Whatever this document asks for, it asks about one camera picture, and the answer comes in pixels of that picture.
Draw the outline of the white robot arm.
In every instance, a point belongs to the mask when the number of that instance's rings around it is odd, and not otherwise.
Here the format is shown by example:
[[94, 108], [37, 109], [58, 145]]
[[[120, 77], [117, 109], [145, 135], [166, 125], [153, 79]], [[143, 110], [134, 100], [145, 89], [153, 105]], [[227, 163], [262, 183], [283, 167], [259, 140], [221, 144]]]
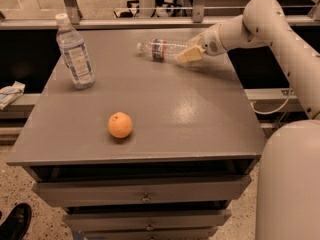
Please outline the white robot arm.
[[243, 13], [187, 41], [177, 60], [266, 46], [307, 118], [276, 130], [259, 163], [255, 240], [320, 240], [320, 56], [290, 27], [277, 0], [250, 0]]

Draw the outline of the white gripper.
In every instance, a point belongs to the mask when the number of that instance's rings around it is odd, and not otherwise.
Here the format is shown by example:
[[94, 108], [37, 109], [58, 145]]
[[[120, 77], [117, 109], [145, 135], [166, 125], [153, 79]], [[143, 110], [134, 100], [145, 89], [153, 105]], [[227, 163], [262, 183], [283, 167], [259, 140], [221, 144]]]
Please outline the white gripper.
[[179, 63], [187, 63], [201, 60], [204, 50], [209, 56], [218, 56], [227, 52], [220, 38], [220, 24], [215, 24], [187, 41], [189, 47], [176, 55], [176, 60]]

